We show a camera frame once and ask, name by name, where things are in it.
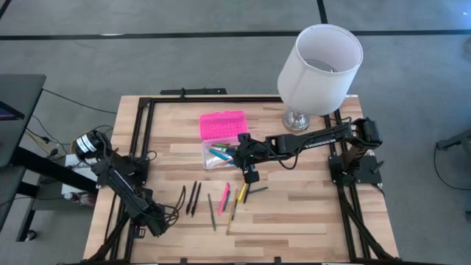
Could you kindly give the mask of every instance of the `lamp base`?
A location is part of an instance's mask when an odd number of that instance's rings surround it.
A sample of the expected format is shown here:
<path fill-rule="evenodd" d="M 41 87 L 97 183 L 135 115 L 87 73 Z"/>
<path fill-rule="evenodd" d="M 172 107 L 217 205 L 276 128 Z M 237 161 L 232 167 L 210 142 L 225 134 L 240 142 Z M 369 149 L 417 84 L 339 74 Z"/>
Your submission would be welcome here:
<path fill-rule="evenodd" d="M 306 113 L 297 112 L 292 110 L 290 107 L 283 115 L 283 125 L 285 128 L 292 133 L 300 133 L 308 129 L 311 124 L 311 115 Z"/>

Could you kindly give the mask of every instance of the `pink marker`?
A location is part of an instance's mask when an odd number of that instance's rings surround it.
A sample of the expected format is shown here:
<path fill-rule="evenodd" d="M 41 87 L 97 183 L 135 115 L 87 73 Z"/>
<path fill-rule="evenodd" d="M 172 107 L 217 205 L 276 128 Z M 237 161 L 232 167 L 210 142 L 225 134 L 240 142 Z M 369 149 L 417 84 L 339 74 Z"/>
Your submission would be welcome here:
<path fill-rule="evenodd" d="M 224 208 L 224 204 L 226 203 L 227 192 L 229 191 L 229 188 L 230 188 L 229 183 L 226 183 L 226 189 L 224 190 L 224 194 L 222 195 L 221 205 L 219 206 L 218 215 L 221 215 L 221 213 L 222 213 L 222 209 Z"/>

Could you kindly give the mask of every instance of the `yellow marker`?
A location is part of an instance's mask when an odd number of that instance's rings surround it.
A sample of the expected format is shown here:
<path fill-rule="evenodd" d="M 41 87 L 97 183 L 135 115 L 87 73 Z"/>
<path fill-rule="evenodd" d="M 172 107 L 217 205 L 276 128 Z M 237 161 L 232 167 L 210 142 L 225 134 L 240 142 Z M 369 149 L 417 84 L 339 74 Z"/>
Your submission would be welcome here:
<path fill-rule="evenodd" d="M 247 183 L 244 183 L 244 185 L 242 186 L 241 194 L 238 196 L 238 199 L 237 199 L 238 202 L 242 202 L 242 200 L 244 199 L 244 194 L 245 194 L 246 189 L 247 189 Z"/>

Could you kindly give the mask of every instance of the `pink pencil case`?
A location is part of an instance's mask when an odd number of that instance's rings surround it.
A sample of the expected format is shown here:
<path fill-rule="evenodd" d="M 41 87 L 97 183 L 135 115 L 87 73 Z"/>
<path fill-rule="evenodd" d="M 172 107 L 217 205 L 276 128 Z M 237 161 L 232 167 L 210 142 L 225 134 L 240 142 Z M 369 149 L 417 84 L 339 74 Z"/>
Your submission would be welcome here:
<path fill-rule="evenodd" d="M 247 133 L 247 120 L 242 110 L 211 113 L 199 117 L 201 139 L 213 140 L 237 137 Z"/>

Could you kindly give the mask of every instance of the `gray carpet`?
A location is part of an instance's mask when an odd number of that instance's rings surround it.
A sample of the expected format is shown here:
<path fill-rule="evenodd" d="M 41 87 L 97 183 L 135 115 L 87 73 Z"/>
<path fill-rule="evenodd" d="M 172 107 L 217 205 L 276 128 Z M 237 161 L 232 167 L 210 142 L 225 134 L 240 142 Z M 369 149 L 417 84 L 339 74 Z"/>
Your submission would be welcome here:
<path fill-rule="evenodd" d="M 471 28 L 471 4 L 453 1 L 326 0 L 329 22 L 351 30 Z M 13 0 L 0 34 L 88 34 L 302 29 L 319 23 L 309 1 Z M 223 87 L 231 94 L 277 93 L 295 38 L 0 41 L 1 73 L 38 73 L 45 88 L 107 110 L 130 94 Z M 434 144 L 471 129 L 471 40 L 466 35 L 360 37 L 364 62 L 350 89 L 376 120 L 375 153 L 401 257 L 468 264 L 471 191 L 448 188 L 433 169 Z M 54 137 L 70 141 L 114 116 L 42 95 L 35 112 Z M 32 130 L 40 132 L 35 121 Z M 24 146 L 42 152 L 29 139 Z M 471 187 L 461 148 L 437 154 L 444 179 Z M 34 181 L 35 176 L 28 176 Z M 39 213 L 36 241 L 14 242 L 27 206 L 17 201 L 0 233 L 1 264 L 55 264 L 82 257 L 91 212 Z M 64 231 L 73 230 L 74 237 Z"/>

